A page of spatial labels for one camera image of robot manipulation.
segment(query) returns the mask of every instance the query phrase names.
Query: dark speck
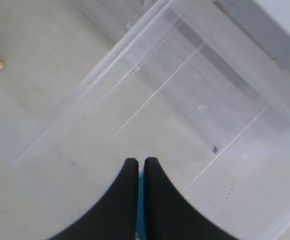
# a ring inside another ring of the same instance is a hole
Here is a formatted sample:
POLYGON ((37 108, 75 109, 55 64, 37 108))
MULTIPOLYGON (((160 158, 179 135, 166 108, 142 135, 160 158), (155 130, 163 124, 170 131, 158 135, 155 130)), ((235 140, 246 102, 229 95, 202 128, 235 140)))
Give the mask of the dark speck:
POLYGON ((218 153, 218 148, 216 146, 214 146, 212 152, 215 153, 215 154, 217 154, 218 153))

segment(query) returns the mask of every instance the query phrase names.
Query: clear plastic container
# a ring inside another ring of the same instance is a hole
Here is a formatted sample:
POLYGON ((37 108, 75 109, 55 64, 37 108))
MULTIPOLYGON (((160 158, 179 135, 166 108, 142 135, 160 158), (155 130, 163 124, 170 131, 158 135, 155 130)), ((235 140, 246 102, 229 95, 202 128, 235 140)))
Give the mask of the clear plastic container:
POLYGON ((290 225, 290 73, 209 1, 159 0, 31 124, 0 127, 0 181, 26 229, 5 223, 11 238, 55 234, 125 158, 148 156, 240 239, 275 239, 290 225))

